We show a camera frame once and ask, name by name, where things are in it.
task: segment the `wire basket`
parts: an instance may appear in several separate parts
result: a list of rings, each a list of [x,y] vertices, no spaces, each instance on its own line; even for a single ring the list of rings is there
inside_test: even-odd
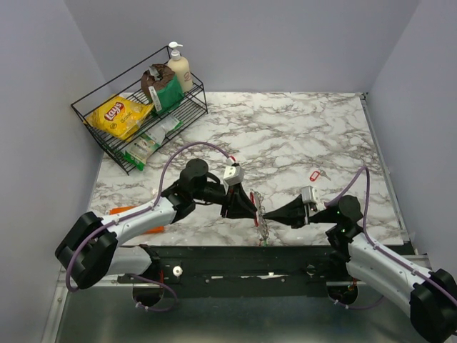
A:
[[[205,87],[203,82],[192,74],[194,86],[190,91],[184,93],[184,98],[181,104],[171,111],[157,114],[155,116],[149,115],[140,126],[139,130],[131,134],[126,140],[120,140],[111,134],[97,129],[90,125],[86,118],[93,111],[104,105],[106,102],[113,99],[115,96],[125,91],[132,93],[126,99],[135,101],[141,104],[149,104],[149,100],[141,90],[141,76],[148,66],[155,63],[165,63],[171,58],[170,48],[164,46],[162,49],[154,52],[152,55],[146,57],[139,63],[130,67],[123,73],[115,76],[105,84],[94,89],[82,98],[76,100],[71,104],[71,108],[75,111],[78,118],[84,123],[84,126],[89,130],[92,137],[97,144],[127,173],[129,174],[136,166],[124,158],[122,152],[129,144],[131,144],[137,137],[141,136],[145,131],[157,125],[162,119],[168,115],[173,114],[183,124],[175,131],[168,133],[162,142],[161,147],[171,141],[175,136],[179,135],[183,130],[194,123],[198,118],[208,113],[208,106],[206,103]]]

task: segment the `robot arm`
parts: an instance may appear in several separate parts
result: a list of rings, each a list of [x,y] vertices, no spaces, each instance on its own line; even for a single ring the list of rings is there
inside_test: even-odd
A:
[[[146,273],[159,279],[160,259],[152,247],[122,245],[151,227],[185,218],[196,208],[196,200],[221,205],[224,218],[256,218],[257,208],[244,192],[242,179],[243,170],[236,163],[226,167],[221,183],[209,172],[205,161],[192,159],[180,173],[179,180],[160,194],[155,206],[155,202],[148,202],[122,214],[102,218],[93,212],[83,214],[55,255],[71,270],[70,275],[80,289],[89,288],[110,274]],[[369,242],[357,225],[363,218],[357,198],[343,196],[326,209],[320,207],[320,203],[317,191],[305,187],[292,202],[264,214],[263,218],[292,228],[310,223],[335,224],[326,234],[334,249],[331,263],[338,275],[342,272],[360,279],[389,298],[411,318],[413,326],[429,342],[444,342],[457,330],[457,285],[449,273],[442,269],[430,272],[376,241],[375,245]],[[454,302],[443,291],[450,294]]]
[[[319,212],[318,203],[317,191],[305,187],[295,200],[263,217],[292,228],[309,223],[335,224],[326,235],[335,249],[337,270],[346,271],[390,299],[428,342],[444,342],[456,332],[457,285],[448,272],[431,272],[365,235],[357,225],[363,218],[357,198],[345,195]]]
[[[221,205],[224,218],[255,218],[256,207],[241,186],[243,169],[233,161],[230,163],[224,184],[209,172],[205,161],[192,159],[181,171],[179,180],[160,194],[156,206],[154,201],[147,202],[102,218],[93,212],[83,214],[57,248],[57,259],[71,270],[78,288],[86,289],[107,274],[142,274],[153,266],[154,256],[147,248],[117,248],[151,227],[187,217],[196,208],[195,200]]]

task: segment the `gray wall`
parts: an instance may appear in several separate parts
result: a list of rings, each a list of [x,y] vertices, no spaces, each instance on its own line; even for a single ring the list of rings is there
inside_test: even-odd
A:
[[[65,0],[104,76],[170,41],[212,91],[367,91],[418,0]]]
[[[414,242],[457,277],[457,2],[420,3],[368,105]]]
[[[104,79],[62,0],[2,6],[0,46],[0,342],[40,342],[101,157],[69,104]]]

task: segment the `marble countertop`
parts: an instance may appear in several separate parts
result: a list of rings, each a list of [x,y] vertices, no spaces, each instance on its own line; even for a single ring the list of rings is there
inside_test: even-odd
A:
[[[398,220],[384,181],[376,148],[357,94],[207,93],[209,113],[153,154],[143,171],[127,176],[105,156],[91,211],[104,215],[115,207],[140,205],[156,196],[163,165],[180,146],[193,141],[219,145],[245,169],[243,187],[263,197],[266,211],[290,202],[301,187],[318,187],[325,200],[334,198],[363,164],[371,171],[368,232],[384,244],[402,244]],[[222,177],[224,158],[210,149],[194,148],[178,156],[165,176],[164,186],[178,179],[186,162],[205,159]],[[316,169],[331,178],[310,182]],[[348,194],[364,205],[365,176]],[[199,206],[161,234],[136,237],[131,244],[258,245],[260,235],[250,219],[223,219],[220,207]],[[269,245],[328,244],[325,231],[332,224],[291,229],[269,222]]]

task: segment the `lotion bottle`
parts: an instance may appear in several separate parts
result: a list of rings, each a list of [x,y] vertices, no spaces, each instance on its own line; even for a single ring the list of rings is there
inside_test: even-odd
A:
[[[176,43],[175,41],[172,41],[169,44],[169,47],[173,49],[173,51],[171,52],[171,58],[167,65],[176,73],[181,89],[183,91],[190,91],[193,83],[191,70],[189,68],[189,61],[187,61],[186,57],[181,56],[181,53],[177,50],[178,46],[182,45]]]

